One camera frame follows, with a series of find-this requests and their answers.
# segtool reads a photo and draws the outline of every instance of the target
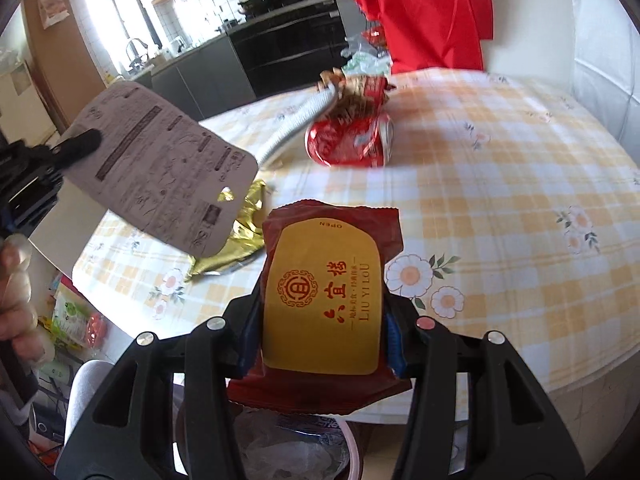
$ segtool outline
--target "black oven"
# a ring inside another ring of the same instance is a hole
[[[257,98],[312,85],[347,45],[335,0],[305,0],[229,34]]]

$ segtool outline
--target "hand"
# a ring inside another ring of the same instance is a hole
[[[32,366],[53,359],[54,347],[47,333],[37,327],[38,316],[31,299],[26,270],[31,243],[12,235],[0,250],[0,340],[11,340],[16,355]]]

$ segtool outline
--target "window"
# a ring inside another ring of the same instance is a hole
[[[132,60],[146,54],[137,41],[127,48],[129,40],[138,38],[149,47],[162,48],[140,0],[86,0],[86,4],[100,41],[118,72],[129,71]]]

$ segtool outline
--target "tablecloth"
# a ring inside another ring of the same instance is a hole
[[[393,76],[390,165],[327,168],[302,142],[260,176],[267,204],[314,198],[400,211],[389,289],[454,332],[504,332],[547,391],[603,374],[640,342],[640,172],[573,98],[536,82],[429,69]],[[312,90],[202,124],[256,152]],[[107,213],[76,287],[134,336],[189,332],[247,294],[264,258],[185,283],[183,254]],[[364,409],[406,416],[409,395]]]

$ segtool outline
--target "kitchen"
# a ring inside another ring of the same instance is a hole
[[[109,51],[107,78],[136,80],[198,121],[311,86],[366,28],[354,0],[112,1],[118,19],[105,19],[108,0],[86,0],[93,23],[79,23]]]

